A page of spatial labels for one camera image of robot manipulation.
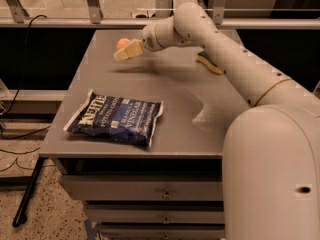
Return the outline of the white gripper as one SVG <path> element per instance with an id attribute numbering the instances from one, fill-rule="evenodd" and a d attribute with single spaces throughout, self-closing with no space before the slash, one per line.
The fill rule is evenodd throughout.
<path id="1" fill-rule="evenodd" d="M 160 38 L 166 32 L 165 26 L 166 24 L 163 20 L 146 25 L 142 30 L 142 41 L 139 39 L 129 39 L 129 42 L 125 46 L 120 49 L 116 48 L 116 52 L 113 54 L 114 59 L 116 61 L 123 61 L 140 56 L 144 53 L 144 47 L 151 52 L 164 50 L 165 46 Z"/>

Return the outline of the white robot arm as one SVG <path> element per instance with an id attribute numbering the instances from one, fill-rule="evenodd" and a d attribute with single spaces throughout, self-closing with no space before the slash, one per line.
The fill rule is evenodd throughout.
<path id="1" fill-rule="evenodd" d="M 230 125 L 222 154 L 226 240 L 320 240 L 320 101 L 216 28 L 195 3 L 121 39 L 118 61 L 199 46 L 249 108 Z"/>

